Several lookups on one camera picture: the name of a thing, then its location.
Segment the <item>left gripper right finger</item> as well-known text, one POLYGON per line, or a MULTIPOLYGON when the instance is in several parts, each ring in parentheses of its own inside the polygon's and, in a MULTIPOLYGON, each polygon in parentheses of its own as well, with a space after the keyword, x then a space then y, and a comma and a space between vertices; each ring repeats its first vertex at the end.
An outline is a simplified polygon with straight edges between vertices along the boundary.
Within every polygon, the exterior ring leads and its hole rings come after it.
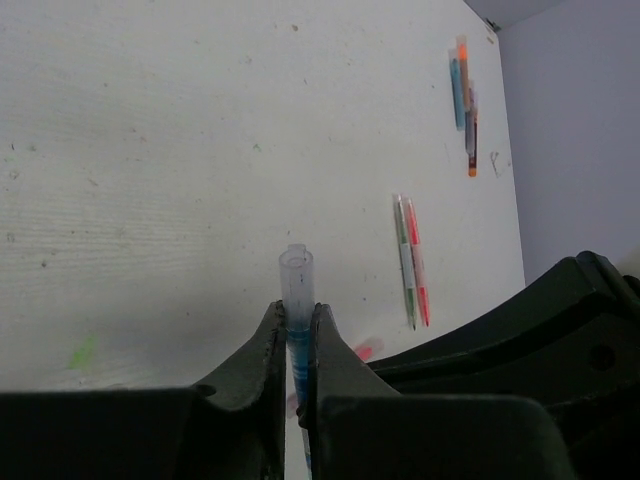
POLYGON ((567 448, 538 403, 496 395, 403 395, 316 306, 307 424, 315 479, 572 479, 567 448))

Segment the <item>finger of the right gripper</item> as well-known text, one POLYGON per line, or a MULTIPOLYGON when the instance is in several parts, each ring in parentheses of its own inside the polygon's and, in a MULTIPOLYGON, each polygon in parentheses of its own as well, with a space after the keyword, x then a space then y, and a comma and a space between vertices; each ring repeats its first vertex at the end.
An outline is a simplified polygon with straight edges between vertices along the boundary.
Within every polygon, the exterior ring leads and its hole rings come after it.
POLYGON ((616 392, 639 381, 639 280, 582 252, 478 319, 369 366, 404 394, 616 392))

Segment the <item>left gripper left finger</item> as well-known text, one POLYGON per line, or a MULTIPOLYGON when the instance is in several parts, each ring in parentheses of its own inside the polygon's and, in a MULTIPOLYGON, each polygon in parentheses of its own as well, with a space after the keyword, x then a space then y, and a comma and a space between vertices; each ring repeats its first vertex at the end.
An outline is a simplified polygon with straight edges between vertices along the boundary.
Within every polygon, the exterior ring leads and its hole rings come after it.
POLYGON ((4 479, 281 479, 286 329, 253 336, 195 384, 1 396, 4 479))

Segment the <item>green thin pen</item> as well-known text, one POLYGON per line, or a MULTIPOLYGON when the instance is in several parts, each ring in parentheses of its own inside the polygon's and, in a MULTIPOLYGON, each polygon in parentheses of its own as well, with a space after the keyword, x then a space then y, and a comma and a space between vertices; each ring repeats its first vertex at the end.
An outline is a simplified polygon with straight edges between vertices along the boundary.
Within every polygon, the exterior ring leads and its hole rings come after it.
POLYGON ((413 270, 413 260, 409 244, 409 233, 400 195, 393 196, 393 209, 408 324, 412 330, 416 330, 416 286, 413 270))

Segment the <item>blue gel pen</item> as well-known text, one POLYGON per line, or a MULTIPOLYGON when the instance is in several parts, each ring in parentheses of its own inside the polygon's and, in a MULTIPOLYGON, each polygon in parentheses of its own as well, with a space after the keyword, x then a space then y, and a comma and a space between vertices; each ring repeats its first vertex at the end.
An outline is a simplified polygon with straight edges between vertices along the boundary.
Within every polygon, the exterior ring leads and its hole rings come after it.
POLYGON ((315 309, 313 255, 304 244, 290 244, 278 259, 297 406, 308 396, 309 342, 315 309))

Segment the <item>red highlighter pen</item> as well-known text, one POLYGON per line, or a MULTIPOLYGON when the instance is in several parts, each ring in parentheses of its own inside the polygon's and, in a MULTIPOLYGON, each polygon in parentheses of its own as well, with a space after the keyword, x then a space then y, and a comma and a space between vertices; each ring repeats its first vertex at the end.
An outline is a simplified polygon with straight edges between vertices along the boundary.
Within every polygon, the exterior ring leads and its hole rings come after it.
POLYGON ((430 307, 429 307, 429 295, 426 285, 426 274, 424 268, 424 261, 421 249, 421 240, 417 222, 417 216, 415 212, 414 204, 410 197, 403 197, 403 206, 405 207, 405 213, 407 217, 407 225, 409 230, 411 253, 414 265, 415 282, 417 288, 417 298, 419 312, 421 316, 422 324, 425 327, 430 326, 430 307))

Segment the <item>dark red pen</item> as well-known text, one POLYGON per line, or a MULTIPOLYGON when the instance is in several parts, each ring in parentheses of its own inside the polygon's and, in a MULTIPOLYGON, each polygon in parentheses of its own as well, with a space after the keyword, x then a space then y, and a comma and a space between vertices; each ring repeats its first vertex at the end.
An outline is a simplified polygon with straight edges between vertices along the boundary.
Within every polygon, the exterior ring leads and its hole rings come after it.
MULTIPOLYGON (((353 347, 352 350, 361 361, 369 362, 384 350, 384 342, 380 338, 370 337, 359 345, 353 347)), ((298 406, 299 402, 297 394, 293 392, 286 400, 286 416, 288 419, 293 418, 296 415, 298 406)))

